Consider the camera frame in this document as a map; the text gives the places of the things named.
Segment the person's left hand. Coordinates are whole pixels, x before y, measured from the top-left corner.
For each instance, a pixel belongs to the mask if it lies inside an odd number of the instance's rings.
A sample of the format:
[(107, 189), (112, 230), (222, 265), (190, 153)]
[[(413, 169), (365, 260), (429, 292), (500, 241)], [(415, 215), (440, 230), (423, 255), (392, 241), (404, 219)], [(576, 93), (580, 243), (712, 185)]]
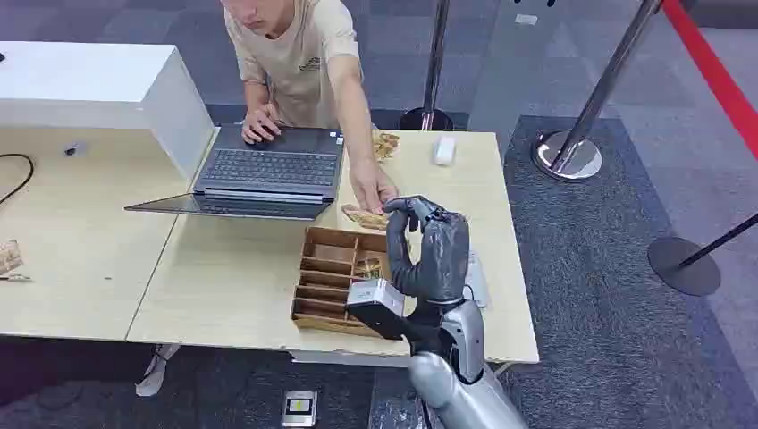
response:
[(350, 183), (363, 210), (382, 215), (383, 205), (395, 199), (398, 189), (376, 161), (362, 160), (350, 165)]

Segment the person's right hand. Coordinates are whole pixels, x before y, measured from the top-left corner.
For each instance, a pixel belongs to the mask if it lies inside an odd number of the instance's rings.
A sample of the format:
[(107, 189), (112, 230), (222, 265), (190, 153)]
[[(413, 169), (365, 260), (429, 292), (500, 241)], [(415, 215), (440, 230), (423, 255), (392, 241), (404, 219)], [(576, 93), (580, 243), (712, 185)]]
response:
[(256, 145), (273, 141), (282, 134), (281, 120), (275, 106), (266, 103), (249, 108), (241, 126), (241, 136), (245, 143)]

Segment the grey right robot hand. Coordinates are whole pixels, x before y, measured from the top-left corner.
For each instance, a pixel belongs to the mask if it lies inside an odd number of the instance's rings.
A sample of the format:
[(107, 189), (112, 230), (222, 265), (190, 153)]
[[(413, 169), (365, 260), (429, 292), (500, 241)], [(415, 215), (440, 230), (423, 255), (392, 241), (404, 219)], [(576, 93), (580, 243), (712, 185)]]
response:
[[(463, 299), (469, 255), (465, 216), (420, 195), (392, 199), (383, 210), (390, 215), (385, 236), (394, 287), (406, 296), (436, 304)], [(415, 263), (410, 260), (407, 231), (422, 235)]]

